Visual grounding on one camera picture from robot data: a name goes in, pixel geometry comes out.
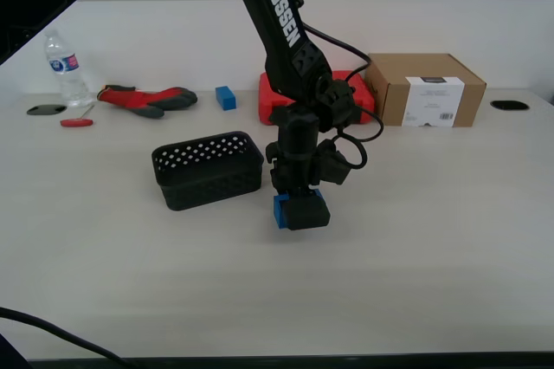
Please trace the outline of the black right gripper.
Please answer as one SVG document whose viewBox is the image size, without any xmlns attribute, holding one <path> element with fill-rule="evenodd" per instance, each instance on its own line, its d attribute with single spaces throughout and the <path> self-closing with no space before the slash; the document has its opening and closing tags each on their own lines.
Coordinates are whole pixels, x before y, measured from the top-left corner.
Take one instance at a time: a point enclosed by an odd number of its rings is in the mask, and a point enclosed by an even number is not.
<svg viewBox="0 0 554 369">
<path fill-rule="evenodd" d="M 317 140 L 307 141 L 293 148 L 281 148 L 275 141 L 266 146 L 267 162 L 273 165 L 272 185 L 288 200 L 280 201 L 280 224 L 289 230 L 307 230 L 325 227 L 331 219 L 325 200 L 311 188 L 312 159 Z"/>
</svg>

